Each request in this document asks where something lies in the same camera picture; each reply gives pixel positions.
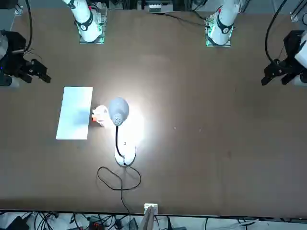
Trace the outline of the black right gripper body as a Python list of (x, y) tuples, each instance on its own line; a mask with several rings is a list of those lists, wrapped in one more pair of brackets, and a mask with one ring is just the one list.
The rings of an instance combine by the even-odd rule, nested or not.
[(24, 59), (26, 39), (18, 32), (2, 30), (1, 34), (8, 41), (7, 51), (1, 59), (1, 67), (7, 75), (20, 77), (24, 75), (27, 60)]

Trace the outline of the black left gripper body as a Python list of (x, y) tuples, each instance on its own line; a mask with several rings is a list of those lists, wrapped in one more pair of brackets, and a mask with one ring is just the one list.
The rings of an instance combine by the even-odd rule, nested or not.
[(291, 30), (284, 38), (287, 58), (299, 64), (307, 63), (307, 31)]

